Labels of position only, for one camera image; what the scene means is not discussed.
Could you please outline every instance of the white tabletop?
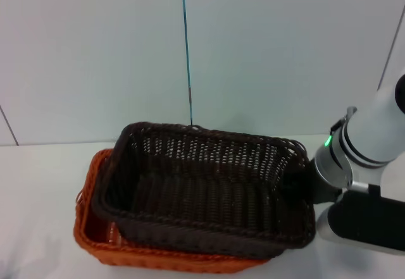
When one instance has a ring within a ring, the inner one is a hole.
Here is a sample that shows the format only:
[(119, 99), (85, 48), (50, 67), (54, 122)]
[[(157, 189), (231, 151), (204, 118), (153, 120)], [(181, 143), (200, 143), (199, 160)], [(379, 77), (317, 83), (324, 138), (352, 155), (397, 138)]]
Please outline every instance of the white tabletop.
[[(295, 136), (312, 156), (324, 135)], [(73, 239), (75, 198), (93, 155), (113, 143), (0, 147), (0, 279), (43, 278), (404, 278), (405, 257), (333, 244), (306, 248), (232, 275), (106, 266)], [(386, 170), (382, 192), (405, 201), (405, 156)], [(315, 207), (317, 215), (327, 205)]]

